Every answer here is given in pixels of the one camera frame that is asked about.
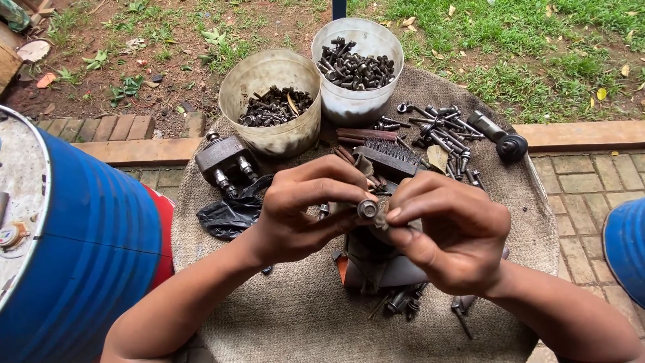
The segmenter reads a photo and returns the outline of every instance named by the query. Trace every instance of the white plastic bucket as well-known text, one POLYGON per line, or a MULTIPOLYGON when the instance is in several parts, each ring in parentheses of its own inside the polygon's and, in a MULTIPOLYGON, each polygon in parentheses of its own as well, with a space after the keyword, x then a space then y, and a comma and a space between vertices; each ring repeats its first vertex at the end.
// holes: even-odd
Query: white plastic bucket
POLYGON ((321 78, 311 59, 288 49, 258 52, 238 63, 219 89, 219 106, 237 133, 252 150, 266 156, 291 158, 302 154, 318 139, 321 128, 321 78), (298 118, 271 127, 240 125, 253 92, 264 94, 272 85, 309 92, 312 106, 298 118))
POLYGON ((331 40, 345 38, 346 42, 355 41, 352 53, 362 56, 388 56, 394 60, 396 78, 390 84, 372 91, 353 91, 338 87, 322 78, 322 114, 337 125, 344 127, 367 126, 385 114, 394 87, 396 87, 403 69, 403 48, 401 43, 386 27, 373 21, 355 17, 345 17, 325 25, 313 39, 313 61, 319 61, 323 54, 323 45, 332 47, 331 40))

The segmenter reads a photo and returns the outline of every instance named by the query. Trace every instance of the black plastic bag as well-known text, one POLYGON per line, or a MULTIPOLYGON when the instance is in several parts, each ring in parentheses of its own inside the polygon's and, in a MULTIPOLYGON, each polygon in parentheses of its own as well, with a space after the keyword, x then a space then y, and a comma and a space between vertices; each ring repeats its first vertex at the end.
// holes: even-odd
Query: black plastic bag
POLYGON ((202 228, 211 236, 233 240, 257 222, 262 210, 261 190, 273 182, 273 174, 261 176, 244 188, 237 198, 223 197, 197 212, 202 228))

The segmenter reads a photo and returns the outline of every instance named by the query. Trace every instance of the fallen leaf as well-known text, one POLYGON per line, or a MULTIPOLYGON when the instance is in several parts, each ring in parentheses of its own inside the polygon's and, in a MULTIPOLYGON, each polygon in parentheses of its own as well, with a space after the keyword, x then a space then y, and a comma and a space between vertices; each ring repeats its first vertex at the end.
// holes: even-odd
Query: fallen leaf
POLYGON ((435 57, 437 57, 437 59, 440 59, 440 60, 441 60, 441 59, 445 59, 445 58, 446 58, 443 54, 441 54, 441 53, 437 53, 437 51, 436 51, 436 50, 434 50, 434 49, 432 50, 432 55, 433 55, 433 56, 435 56, 435 57))
POLYGON ((36 87, 38 88, 47 88, 51 82, 53 82, 56 79, 56 75, 53 73, 49 72, 45 74, 39 81, 36 83, 36 87))
POLYGON ((55 103, 50 103, 49 106, 43 111, 43 115, 49 115, 56 109, 55 103))
POLYGON ((598 101, 602 101, 607 97, 607 90, 604 88, 598 89, 598 92, 596 92, 596 97, 598 97, 598 101))
POLYGON ((408 25, 412 25, 412 23, 414 23, 414 21, 416 20, 416 18, 417 18, 417 17, 415 17, 415 16, 408 18, 408 20, 405 20, 403 23, 401 23, 401 26, 408 26, 408 25))

